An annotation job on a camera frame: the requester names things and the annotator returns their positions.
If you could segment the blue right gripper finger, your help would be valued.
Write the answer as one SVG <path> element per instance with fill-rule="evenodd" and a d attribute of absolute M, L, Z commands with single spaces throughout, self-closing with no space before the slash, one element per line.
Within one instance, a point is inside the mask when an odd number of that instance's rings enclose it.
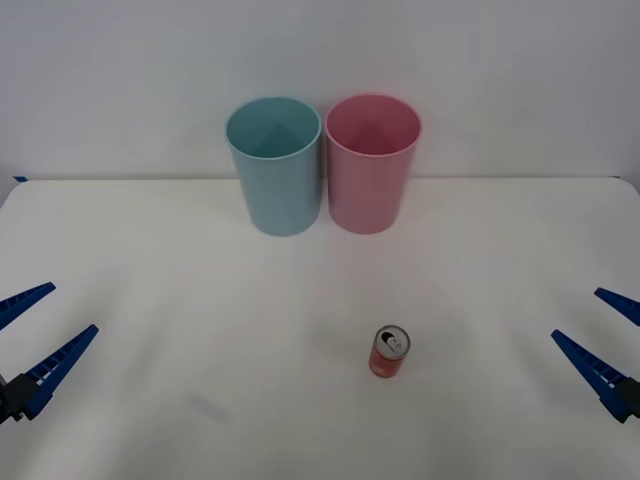
<path fill-rule="evenodd" d="M 625 423 L 631 416 L 639 417 L 637 380 L 619 372 L 560 330 L 554 330 L 551 337 L 617 421 Z"/>
<path fill-rule="evenodd" d="M 640 326 L 640 303 L 604 288 L 597 288 L 594 295 L 612 307 L 636 326 Z"/>

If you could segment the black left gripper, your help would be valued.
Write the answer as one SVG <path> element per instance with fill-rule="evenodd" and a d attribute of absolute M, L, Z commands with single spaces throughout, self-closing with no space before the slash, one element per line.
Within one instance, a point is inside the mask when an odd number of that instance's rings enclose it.
<path fill-rule="evenodd" d="M 0 330 L 56 289 L 47 282 L 0 301 Z M 10 382 L 0 378 L 0 422 L 33 420 L 52 399 L 54 391 L 98 334 L 92 324 L 25 373 Z"/>

